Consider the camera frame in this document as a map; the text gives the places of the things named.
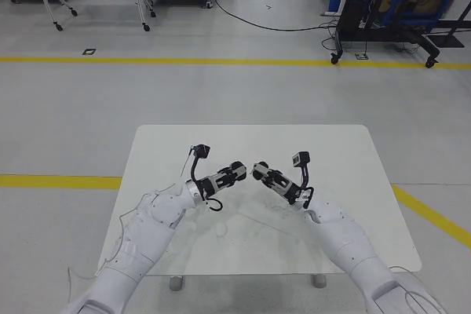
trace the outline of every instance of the stand leg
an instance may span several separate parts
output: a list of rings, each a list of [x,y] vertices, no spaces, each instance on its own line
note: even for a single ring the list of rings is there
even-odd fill
[[[51,11],[51,9],[50,9],[49,0],[43,0],[43,1],[44,1],[44,5],[46,5],[47,13],[50,15],[51,20],[53,20],[53,24],[56,26],[56,29],[58,31],[62,31],[63,28],[54,19],[53,11]]]
[[[61,2],[62,5],[65,5],[67,8],[70,9],[72,16],[78,16],[77,11],[75,11],[75,9],[73,9],[73,7],[71,7],[69,4],[67,4],[67,2],[65,0],[59,0],[59,1]]]
[[[312,285],[315,288],[323,289],[327,286],[327,277],[324,274],[311,275]]]
[[[156,17],[157,15],[155,14],[154,11],[154,2],[152,0],[143,0],[144,6],[147,7],[147,9],[150,11],[150,16],[151,17]]]
[[[143,9],[141,8],[141,0],[137,1],[138,9],[140,10],[141,25],[143,25],[144,31],[150,31],[150,27],[144,22]]]
[[[171,276],[170,278],[170,290],[179,291],[183,288],[183,276]]]

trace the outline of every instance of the white cable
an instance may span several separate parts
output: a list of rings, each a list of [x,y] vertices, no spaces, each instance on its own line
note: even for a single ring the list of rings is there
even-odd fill
[[[412,275],[414,278],[416,278],[416,280],[419,281],[420,284],[424,287],[425,292],[427,292],[427,293],[431,296],[431,298],[433,298],[434,301],[436,301],[436,303],[438,304],[438,306],[439,306],[440,308],[442,308],[443,311],[445,311],[446,313],[450,314],[449,311],[447,311],[447,310],[445,309],[445,307],[441,305],[441,303],[438,301],[438,298],[434,296],[434,294],[433,294],[433,293],[431,292],[431,290],[424,284],[424,282],[422,282],[422,280],[420,280],[420,278],[417,277],[417,275],[415,275],[413,272],[409,271],[408,269],[406,269],[405,267],[402,267],[402,266],[391,266],[391,267],[389,267],[389,269],[392,269],[392,268],[403,269],[405,272],[408,272],[410,275]],[[442,311],[440,311],[440,310],[438,309],[438,307],[436,307],[428,298],[424,297],[423,295],[421,295],[421,294],[418,293],[418,292],[415,292],[415,291],[407,291],[407,292],[405,293],[405,302],[407,303],[408,307],[411,309],[411,311],[412,311],[413,313],[417,314],[416,311],[413,310],[413,308],[410,306],[410,303],[408,302],[408,297],[407,297],[407,296],[410,295],[410,294],[418,295],[419,297],[421,297],[421,298],[423,298],[424,300],[426,300],[429,304],[431,304],[431,305],[434,307],[434,309],[438,311],[438,313],[442,313]]]
[[[183,172],[185,170],[185,166],[187,165],[187,162],[188,160],[190,159],[190,154],[192,153],[192,150],[190,150],[190,152],[188,153],[188,156],[187,156],[187,159],[185,160],[185,163],[183,164],[183,168],[181,169],[181,173],[180,173],[180,177],[183,177]],[[155,193],[155,197],[154,199],[152,200],[151,204],[153,204],[153,202],[155,201],[155,199],[157,199],[157,196],[159,196],[159,193],[162,193],[166,190],[169,190],[170,188],[172,188],[174,185],[176,185],[176,183],[173,183],[172,185],[170,185],[169,187],[167,188],[164,188],[163,190],[160,190],[160,191],[157,191]],[[127,214],[130,214],[132,212],[134,212],[135,210],[137,210],[138,206],[141,204],[141,202],[143,201],[143,198],[148,195],[148,193],[146,194],[143,194],[141,196],[141,199],[140,199],[140,202],[130,211],[128,211],[127,213],[125,214],[122,214],[119,216],[119,221],[120,221],[120,228],[121,228],[121,234],[120,234],[120,244],[119,244],[119,248],[117,249],[117,251],[115,252],[115,254],[108,260],[108,259],[104,259],[103,261],[103,264],[101,265],[101,267],[97,270],[96,274],[92,277],[85,277],[85,276],[81,276],[79,275],[75,270],[73,270],[73,268],[71,267],[68,267],[67,271],[68,271],[68,303],[70,303],[70,300],[71,300],[71,273],[73,272],[73,274],[77,277],[79,277],[80,279],[84,279],[84,280],[92,280],[92,279],[95,279],[97,278],[99,275],[100,275],[100,272],[101,270],[103,270],[104,266],[106,266],[106,264],[110,263],[111,261],[113,261],[117,255],[119,254],[120,252],[120,249],[122,248],[122,243],[124,242],[124,223],[122,221],[122,218],[125,217]]]
[[[434,309],[435,309],[438,313],[441,313],[441,311],[438,309],[437,306],[434,305],[434,303],[432,303],[428,298],[424,297],[424,296],[423,296],[422,294],[420,294],[419,292],[407,291],[407,292],[405,292],[405,302],[407,303],[408,307],[411,309],[411,311],[412,311],[414,314],[418,314],[418,313],[410,306],[410,302],[408,301],[408,296],[411,295],[411,294],[415,294],[415,295],[418,295],[419,297],[423,298],[423,299],[426,300],[429,304],[431,304],[431,305],[434,307]]]

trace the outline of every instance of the metal stand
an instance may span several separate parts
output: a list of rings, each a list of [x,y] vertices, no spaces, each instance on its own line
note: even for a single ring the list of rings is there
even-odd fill
[[[61,25],[59,25],[56,21],[56,19],[54,18],[54,15],[53,15],[53,11],[51,10],[50,8],[50,4],[49,4],[49,0],[43,0],[44,1],[44,5],[46,6],[46,9],[47,9],[47,13],[49,14],[51,20],[53,20],[53,24],[54,26],[56,26],[56,29],[58,31],[62,31],[63,30],[63,27],[61,27]],[[59,0],[61,2],[61,5],[64,5],[66,6],[70,12],[71,12],[71,15],[72,16],[78,16],[78,13],[77,11],[75,11],[75,9],[73,9],[73,7],[69,6],[65,0]]]
[[[174,292],[178,292],[183,288],[184,281],[183,276],[171,276],[170,278],[170,290]]]
[[[144,6],[147,7],[147,9],[150,11],[150,16],[151,17],[157,17],[154,11],[154,2],[152,0],[143,0]]]
[[[143,9],[141,8],[141,0],[138,0],[135,3],[138,5],[138,9],[140,10],[141,25],[143,25],[144,31],[150,31],[150,27],[144,22]]]
[[[360,14],[362,14],[364,8],[362,3],[364,2],[361,0],[346,0],[344,10],[335,30],[334,42],[336,53],[331,54],[331,63],[338,63],[344,53],[341,42],[409,42],[419,44],[429,54],[425,67],[432,68],[437,62],[436,58],[440,54],[440,50],[422,34],[400,23],[408,2],[409,0],[401,2],[397,12],[394,13],[389,27],[371,28],[374,23],[375,14],[382,4],[382,0],[377,0],[365,27],[359,28],[362,17]]]
[[[431,39],[436,47],[440,48],[464,48],[464,45],[454,36],[455,31],[457,31],[458,25],[466,18],[469,11],[471,10],[471,1],[468,6],[464,9],[461,16],[455,22],[455,26],[448,32],[445,36],[439,35],[430,35],[428,36]]]
[[[324,274],[311,275],[311,283],[317,289],[323,289],[327,286],[327,277]]]

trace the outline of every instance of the table foot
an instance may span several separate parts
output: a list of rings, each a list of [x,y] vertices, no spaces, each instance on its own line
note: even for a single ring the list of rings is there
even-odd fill
[[[311,275],[311,281],[312,285],[318,289],[323,289],[327,286],[327,277],[324,274]]]
[[[170,278],[170,290],[179,291],[183,288],[183,276],[171,276]]]

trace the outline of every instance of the cable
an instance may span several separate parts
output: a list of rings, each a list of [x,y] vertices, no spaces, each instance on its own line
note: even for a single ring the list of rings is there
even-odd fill
[[[214,202],[220,204],[220,207],[218,207],[218,208],[210,207],[210,210],[212,210],[212,211],[220,211],[220,210],[223,210],[223,203],[222,203],[220,200],[215,199],[214,197],[208,197],[208,198],[206,198],[206,205],[207,205],[207,201],[214,201]]]
[[[403,269],[405,272],[408,272],[410,275],[412,275],[414,278],[416,278],[416,280],[419,281],[420,284],[424,287],[424,290],[431,296],[431,298],[434,299],[434,301],[436,301],[436,303],[438,304],[438,306],[441,307],[441,308],[443,309],[443,311],[445,311],[446,313],[450,313],[449,311],[447,311],[447,309],[446,309],[444,306],[441,305],[441,303],[438,301],[438,298],[435,297],[435,296],[433,295],[433,293],[431,293],[431,290],[424,284],[424,282],[422,282],[422,280],[420,280],[420,278],[417,277],[417,275],[415,275],[413,272],[409,271],[408,269],[406,269],[405,267],[402,267],[402,266],[391,266],[391,267],[389,267],[389,269],[393,269],[393,268]],[[434,309],[438,311],[438,313],[441,313],[441,312],[442,312],[442,311],[440,311],[428,298],[424,297],[424,296],[421,295],[420,293],[415,292],[415,291],[407,291],[407,292],[405,293],[405,302],[407,303],[408,307],[411,309],[411,311],[412,311],[413,313],[417,314],[416,311],[413,310],[413,308],[410,306],[410,303],[408,302],[408,297],[407,297],[407,295],[409,295],[409,294],[418,295],[419,297],[423,298],[423,299],[426,300],[428,303],[430,303],[430,304],[434,307]]]
[[[242,22],[244,23],[248,23],[249,25],[253,25],[253,26],[256,26],[256,27],[259,27],[259,28],[263,28],[263,29],[266,29],[266,30],[270,30],[270,31],[311,31],[311,30],[315,30],[315,29],[326,29],[326,27],[324,27],[323,25],[326,24],[327,22],[325,23],[321,23],[319,26],[315,26],[315,27],[306,27],[306,28],[272,28],[272,27],[266,27],[266,26],[262,26],[262,25],[258,25],[258,24],[255,24],[255,23],[252,23],[248,20],[244,20],[242,17],[239,17],[239,16],[236,16],[235,14],[232,14],[230,13],[229,11],[227,11],[226,9],[224,9],[220,3],[218,3],[218,0],[214,0],[214,2],[218,5],[218,7],[225,13],[227,13],[229,16],[232,16],[232,17],[235,17],[237,20],[241,20]]]
[[[455,31],[454,34],[455,34],[455,33],[466,33],[466,32],[468,32],[468,31],[471,31],[471,29],[469,29],[469,30],[462,30],[462,31]],[[437,33],[428,33],[427,35],[448,34],[448,33],[450,33],[450,31],[438,31]]]
[[[408,296],[411,295],[411,294],[415,294],[415,295],[418,295],[419,297],[423,298],[424,300],[426,300],[429,304],[431,304],[434,309],[438,312],[438,313],[441,313],[441,311],[438,309],[437,306],[434,305],[434,303],[432,303],[428,298],[424,297],[422,294],[420,294],[419,292],[415,292],[415,291],[407,291],[405,292],[405,302],[407,303],[408,307],[410,308],[410,310],[414,313],[414,314],[418,314],[411,306],[410,306],[410,302],[408,301]]]
[[[188,162],[188,160],[190,159],[190,154],[191,154],[191,153],[192,153],[192,150],[190,150],[190,152],[188,153],[188,157],[187,157],[187,159],[185,160],[185,163],[183,164],[183,168],[181,169],[180,177],[183,176],[183,172],[184,172],[185,166],[187,165],[187,162]],[[162,189],[162,190],[160,190],[160,191],[157,191],[156,194],[155,194],[154,199],[153,199],[152,202],[151,202],[151,204],[153,204],[153,202],[155,201],[155,199],[157,199],[157,197],[159,196],[158,193],[162,193],[162,192],[164,192],[164,191],[166,191],[166,190],[172,188],[174,185],[176,185],[176,183],[173,183],[172,185],[168,186],[167,188],[164,188],[164,189]],[[72,267],[68,267],[68,268],[67,268],[67,271],[68,271],[68,303],[70,303],[70,300],[71,300],[71,274],[73,273],[75,276],[79,277],[80,279],[84,279],[84,280],[92,280],[92,279],[97,278],[97,277],[100,275],[100,272],[101,272],[101,270],[104,268],[104,266],[105,266],[106,264],[110,263],[111,261],[113,261],[113,260],[117,257],[117,255],[119,254],[120,249],[122,248],[122,243],[124,242],[124,222],[122,221],[122,219],[123,219],[126,215],[128,215],[128,214],[134,212],[135,210],[137,210],[138,206],[141,204],[141,202],[143,202],[143,198],[144,198],[146,195],[148,195],[148,193],[143,194],[143,195],[141,196],[140,202],[139,202],[132,210],[130,210],[130,211],[128,211],[127,213],[124,213],[124,214],[122,214],[122,215],[119,216],[120,228],[121,228],[119,248],[117,249],[117,251],[115,252],[115,254],[114,254],[109,260],[106,259],[106,258],[104,259],[103,264],[102,264],[101,267],[97,270],[96,275],[94,275],[94,276],[92,276],[92,277],[85,277],[85,276],[79,275],[75,270],[73,270]]]

